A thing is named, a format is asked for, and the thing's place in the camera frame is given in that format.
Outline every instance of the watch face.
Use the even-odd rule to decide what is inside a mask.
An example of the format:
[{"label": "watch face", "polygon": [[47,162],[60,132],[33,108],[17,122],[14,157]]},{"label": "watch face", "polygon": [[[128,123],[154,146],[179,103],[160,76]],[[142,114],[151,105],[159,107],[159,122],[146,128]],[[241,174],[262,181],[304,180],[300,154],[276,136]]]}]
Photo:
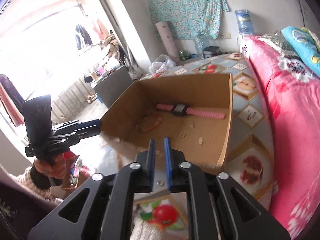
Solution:
[{"label": "watch face", "polygon": [[174,112],[179,112],[182,113],[183,109],[186,107],[186,105],[176,105],[176,107],[174,108]]}]

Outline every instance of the silver screw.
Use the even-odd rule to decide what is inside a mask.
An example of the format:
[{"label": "silver screw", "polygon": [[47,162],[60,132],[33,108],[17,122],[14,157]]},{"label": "silver screw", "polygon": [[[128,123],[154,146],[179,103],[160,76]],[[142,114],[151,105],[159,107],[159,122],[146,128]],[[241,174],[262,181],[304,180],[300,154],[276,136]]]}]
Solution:
[{"label": "silver screw", "polygon": [[164,182],[162,180],[158,180],[157,185],[162,187],[164,185]]},{"label": "silver screw", "polygon": [[228,173],[225,173],[225,172],[220,172],[218,174],[218,178],[219,179],[228,179],[229,178],[229,174]]},{"label": "silver screw", "polygon": [[103,175],[101,173],[95,173],[92,175],[92,179],[95,181],[102,180]]},{"label": "silver screw", "polygon": [[180,163],[180,167],[188,169],[191,167],[191,163],[188,163],[188,162]]},{"label": "silver screw", "polygon": [[130,168],[133,169],[133,170],[137,170],[141,167],[141,164],[140,163],[131,163],[130,164]]}]

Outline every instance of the watch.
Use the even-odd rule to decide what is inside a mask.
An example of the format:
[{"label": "watch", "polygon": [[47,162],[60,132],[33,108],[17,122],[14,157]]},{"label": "watch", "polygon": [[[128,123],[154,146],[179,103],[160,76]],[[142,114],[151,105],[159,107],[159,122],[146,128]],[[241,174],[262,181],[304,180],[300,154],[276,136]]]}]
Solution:
[{"label": "watch", "polygon": [[226,117],[226,115],[223,113],[199,111],[196,109],[192,109],[190,106],[183,105],[183,104],[178,104],[178,105],[157,104],[156,109],[169,111],[177,116],[184,116],[186,114],[191,114],[191,115],[195,115],[195,116],[218,119],[218,120],[223,120]]}]

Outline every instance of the triangular cutout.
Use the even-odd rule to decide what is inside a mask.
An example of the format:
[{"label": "triangular cutout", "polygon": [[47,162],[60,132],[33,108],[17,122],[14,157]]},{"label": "triangular cutout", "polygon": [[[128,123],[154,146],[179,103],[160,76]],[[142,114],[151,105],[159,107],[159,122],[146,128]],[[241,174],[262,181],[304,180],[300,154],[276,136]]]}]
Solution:
[{"label": "triangular cutout", "polygon": [[85,188],[81,191],[75,198],[73,198],[70,203],[68,203],[59,212],[59,217],[65,218],[73,223],[78,222],[80,213],[83,209],[84,203],[87,200],[90,189]]},{"label": "triangular cutout", "polygon": [[256,209],[236,188],[231,189],[231,194],[236,202],[243,222],[250,221],[260,215],[259,210]]}]

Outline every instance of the plastic water bottle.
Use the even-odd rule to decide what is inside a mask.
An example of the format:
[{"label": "plastic water bottle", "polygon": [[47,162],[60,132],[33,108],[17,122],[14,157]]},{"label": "plastic water bottle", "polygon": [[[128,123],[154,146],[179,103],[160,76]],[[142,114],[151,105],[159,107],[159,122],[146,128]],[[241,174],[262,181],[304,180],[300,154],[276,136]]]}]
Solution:
[{"label": "plastic water bottle", "polygon": [[254,29],[251,21],[251,13],[247,9],[235,10],[239,33],[241,35],[253,35]]},{"label": "plastic water bottle", "polygon": [[197,51],[198,57],[200,59],[204,59],[203,49],[210,46],[208,37],[204,34],[198,33],[196,38],[194,38],[193,42],[196,46],[196,51]]}]

